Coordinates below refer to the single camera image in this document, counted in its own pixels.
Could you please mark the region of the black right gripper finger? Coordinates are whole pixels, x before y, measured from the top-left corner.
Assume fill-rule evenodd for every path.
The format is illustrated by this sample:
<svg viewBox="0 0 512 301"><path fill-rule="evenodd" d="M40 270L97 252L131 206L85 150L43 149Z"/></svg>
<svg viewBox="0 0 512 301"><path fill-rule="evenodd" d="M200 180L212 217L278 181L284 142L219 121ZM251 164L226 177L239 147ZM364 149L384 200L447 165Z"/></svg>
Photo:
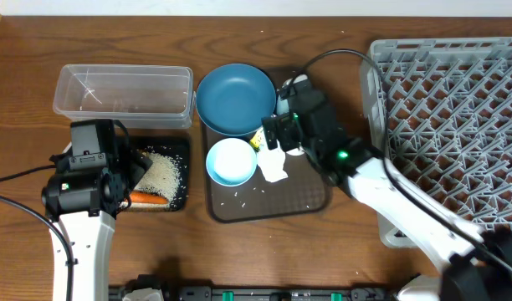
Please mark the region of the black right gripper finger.
<svg viewBox="0 0 512 301"><path fill-rule="evenodd" d="M291 151L301 146L301 134L298 115L280 115L278 119L278 134L280 148Z"/></svg>
<svg viewBox="0 0 512 301"><path fill-rule="evenodd" d="M264 129L264 137L268 149L276 149L278 147L278 119L276 117L263 118L262 126Z"/></svg>

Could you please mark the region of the dark blue bowl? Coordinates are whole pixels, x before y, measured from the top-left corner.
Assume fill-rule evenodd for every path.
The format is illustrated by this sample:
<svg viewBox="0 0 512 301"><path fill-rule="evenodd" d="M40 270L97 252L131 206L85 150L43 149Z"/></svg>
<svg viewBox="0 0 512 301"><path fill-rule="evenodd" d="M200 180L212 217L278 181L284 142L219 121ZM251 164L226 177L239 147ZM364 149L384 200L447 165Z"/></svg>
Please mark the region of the dark blue bowl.
<svg viewBox="0 0 512 301"><path fill-rule="evenodd" d="M276 107L272 80L248 64L226 64L207 74L197 87L196 109L204 125L225 136L255 132Z"/></svg>

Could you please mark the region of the orange carrot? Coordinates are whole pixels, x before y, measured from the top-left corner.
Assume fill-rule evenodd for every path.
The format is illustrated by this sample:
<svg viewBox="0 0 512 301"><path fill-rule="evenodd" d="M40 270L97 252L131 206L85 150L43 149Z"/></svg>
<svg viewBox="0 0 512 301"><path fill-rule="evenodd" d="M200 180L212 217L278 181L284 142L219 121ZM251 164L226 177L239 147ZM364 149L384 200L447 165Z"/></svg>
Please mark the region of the orange carrot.
<svg viewBox="0 0 512 301"><path fill-rule="evenodd" d="M145 192L141 192L141 191L133 191L130 194L130 199L134 203L139 203L139 204L152 204L152 205L161 205L161 206L166 206L169 204L169 201L163 196L157 196L157 195L153 195L153 194L149 194L149 193L145 193Z"/></svg>

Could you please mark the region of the light blue small bowl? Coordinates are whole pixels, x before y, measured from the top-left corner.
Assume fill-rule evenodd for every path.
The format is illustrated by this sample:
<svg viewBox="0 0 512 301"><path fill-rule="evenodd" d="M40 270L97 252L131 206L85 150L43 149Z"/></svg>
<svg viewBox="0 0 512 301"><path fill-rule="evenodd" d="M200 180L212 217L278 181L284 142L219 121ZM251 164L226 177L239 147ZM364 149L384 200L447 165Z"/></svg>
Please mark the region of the light blue small bowl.
<svg viewBox="0 0 512 301"><path fill-rule="evenodd" d="M257 157L250 144L238 138L226 138L208 151L207 174L221 186L241 186L256 171Z"/></svg>

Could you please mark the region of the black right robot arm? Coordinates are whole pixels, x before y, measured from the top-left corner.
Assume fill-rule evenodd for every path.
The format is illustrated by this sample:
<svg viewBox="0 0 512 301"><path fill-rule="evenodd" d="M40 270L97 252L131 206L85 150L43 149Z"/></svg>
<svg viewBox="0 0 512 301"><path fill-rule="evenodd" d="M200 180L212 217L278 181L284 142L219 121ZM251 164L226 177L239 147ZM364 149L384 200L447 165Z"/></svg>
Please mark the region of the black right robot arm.
<svg viewBox="0 0 512 301"><path fill-rule="evenodd" d="M404 233L440 275L417 276L396 300L512 300L512 232L487 232L449 211L402 175L384 154L346 133L326 96L307 79L294 84L286 113L262 120L270 150L300 148L347 196Z"/></svg>

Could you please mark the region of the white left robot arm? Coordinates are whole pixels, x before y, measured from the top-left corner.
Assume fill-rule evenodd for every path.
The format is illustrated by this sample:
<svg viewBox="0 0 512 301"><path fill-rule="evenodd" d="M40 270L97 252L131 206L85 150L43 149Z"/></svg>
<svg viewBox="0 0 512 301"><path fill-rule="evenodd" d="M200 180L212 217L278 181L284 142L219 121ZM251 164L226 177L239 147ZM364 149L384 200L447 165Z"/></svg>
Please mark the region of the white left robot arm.
<svg viewBox="0 0 512 301"><path fill-rule="evenodd" d="M118 120L71 124L68 150L50 157L55 172L41 191L52 222L55 300L106 300L109 258L118 213L131 206L131 192L151 167L117 135Z"/></svg>

